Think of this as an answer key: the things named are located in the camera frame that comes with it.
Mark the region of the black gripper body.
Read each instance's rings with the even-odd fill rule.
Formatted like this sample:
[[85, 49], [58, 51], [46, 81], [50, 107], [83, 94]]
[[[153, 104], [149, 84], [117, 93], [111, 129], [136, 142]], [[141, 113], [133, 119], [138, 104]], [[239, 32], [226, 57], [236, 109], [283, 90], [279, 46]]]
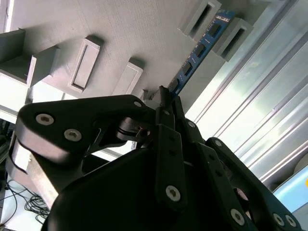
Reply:
[[[175, 212], [162, 190], [155, 195], [156, 171], [161, 181], [173, 176], [186, 182], [188, 204]], [[45, 231], [230, 231], [205, 178], [185, 165], [179, 152], [149, 149], [130, 152], [67, 186], [55, 200]]]

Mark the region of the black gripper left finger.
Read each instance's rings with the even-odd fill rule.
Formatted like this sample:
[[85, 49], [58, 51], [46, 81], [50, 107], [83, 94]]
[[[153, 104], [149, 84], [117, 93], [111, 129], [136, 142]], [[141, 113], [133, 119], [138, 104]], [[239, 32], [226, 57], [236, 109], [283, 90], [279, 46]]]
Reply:
[[[49, 209], [71, 183], [132, 151], [146, 148], [162, 154], [170, 148], [183, 160], [173, 111], [176, 97], [162, 88], [156, 109], [132, 95], [24, 106], [17, 117], [14, 145], [29, 153], [25, 172]], [[181, 212], [188, 203], [186, 182], [167, 179], [170, 185], [165, 186], [161, 171], [156, 171], [157, 201], [164, 201], [165, 190], [171, 199], [168, 208]]]

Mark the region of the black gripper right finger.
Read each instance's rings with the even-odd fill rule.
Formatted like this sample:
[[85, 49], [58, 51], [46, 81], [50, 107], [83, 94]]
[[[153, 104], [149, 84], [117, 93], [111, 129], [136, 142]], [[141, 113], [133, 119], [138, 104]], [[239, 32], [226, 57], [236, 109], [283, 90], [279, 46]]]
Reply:
[[300, 231], [292, 213], [215, 137], [204, 140], [173, 101], [176, 129], [182, 135], [184, 158], [192, 164], [193, 194], [208, 231]]

